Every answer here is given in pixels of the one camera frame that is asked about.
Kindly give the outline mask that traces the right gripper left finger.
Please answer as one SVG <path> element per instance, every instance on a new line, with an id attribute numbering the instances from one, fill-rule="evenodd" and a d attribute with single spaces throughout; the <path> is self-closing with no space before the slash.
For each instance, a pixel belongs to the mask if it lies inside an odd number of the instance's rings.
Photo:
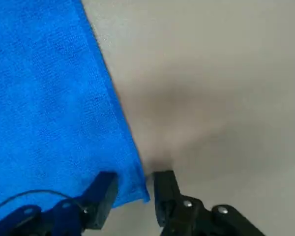
<path id="1" fill-rule="evenodd" d="M 32 193 L 50 193 L 64 199 L 47 211 L 37 205 L 14 210 L 0 220 L 0 236 L 80 236 L 86 229 L 101 230 L 118 194 L 118 176 L 100 172 L 75 198 L 55 190 L 29 190 L 4 200 L 0 208 Z"/>

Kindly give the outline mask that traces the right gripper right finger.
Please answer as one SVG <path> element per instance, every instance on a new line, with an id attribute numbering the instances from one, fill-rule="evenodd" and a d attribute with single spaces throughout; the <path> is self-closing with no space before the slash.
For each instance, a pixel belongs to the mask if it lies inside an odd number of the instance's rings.
<path id="1" fill-rule="evenodd" d="M 205 208 L 200 199 L 181 194 L 174 171 L 154 172 L 156 219 L 162 236 L 263 236 L 231 205 Z"/>

